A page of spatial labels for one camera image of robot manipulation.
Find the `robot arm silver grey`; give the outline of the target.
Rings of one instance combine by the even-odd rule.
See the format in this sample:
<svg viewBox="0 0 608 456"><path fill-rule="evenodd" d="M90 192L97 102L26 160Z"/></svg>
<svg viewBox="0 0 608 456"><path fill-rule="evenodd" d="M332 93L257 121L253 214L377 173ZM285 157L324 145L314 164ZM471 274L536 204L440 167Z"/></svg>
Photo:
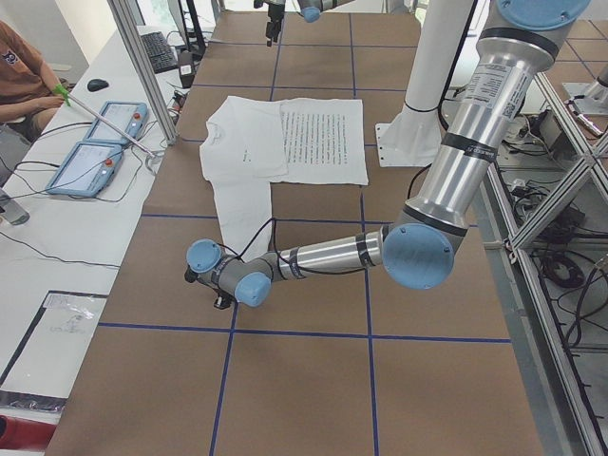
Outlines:
<svg viewBox="0 0 608 456"><path fill-rule="evenodd" d="M374 232L286 250L274 241L273 183L367 182L359 101L228 97L208 119L199 150L222 240L202 239L188 248L186 281L214 290L220 308L258 306L279 280L377 265L411 289L442 283L466 236L466 211L528 88L555 64L587 3L492 2L476 44L478 63L454 119L441 127L437 117L468 8L467 1L441 1L427 14L403 108L381 125L378 138L383 165L423 165L427 175L396 221Z"/></svg>
<svg viewBox="0 0 608 456"><path fill-rule="evenodd" d="M315 22L322 12L334 10L350 3L352 0L299 0L299 14L307 23ZM271 47L277 43L283 25L286 2L284 0L254 0L253 7L261 9L267 6L268 23L266 24L266 45Z"/></svg>

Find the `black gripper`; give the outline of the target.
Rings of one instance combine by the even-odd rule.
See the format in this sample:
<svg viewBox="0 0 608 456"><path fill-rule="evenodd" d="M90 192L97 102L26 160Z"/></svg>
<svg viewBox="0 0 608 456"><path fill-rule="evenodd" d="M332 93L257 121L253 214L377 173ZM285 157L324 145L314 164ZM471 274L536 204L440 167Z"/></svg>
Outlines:
<svg viewBox="0 0 608 456"><path fill-rule="evenodd" d="M230 309L236 303L236 299L231 294L221 289L215 289L214 292L216 293L216 298L213 304L215 309Z"/></svg>
<svg viewBox="0 0 608 456"><path fill-rule="evenodd" d="M267 46L271 47L274 43L278 42L278 38L282 29L283 19L285 13L284 3L273 3L268 2L267 15L269 18L266 24L265 36L267 40Z"/></svg>

